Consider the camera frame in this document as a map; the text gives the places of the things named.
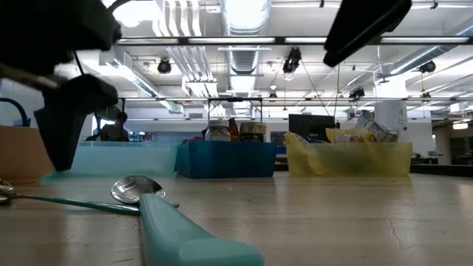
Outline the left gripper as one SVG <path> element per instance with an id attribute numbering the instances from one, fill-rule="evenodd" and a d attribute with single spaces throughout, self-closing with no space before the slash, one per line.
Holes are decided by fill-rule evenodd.
<path id="1" fill-rule="evenodd" d="M 113 106 L 118 93 L 94 75 L 54 76 L 59 64 L 77 61 L 78 50 L 107 51 L 122 37 L 113 1 L 5 0 L 1 2 L 1 77 L 43 91 L 34 111 L 56 171 L 72 168 L 87 115 Z"/>

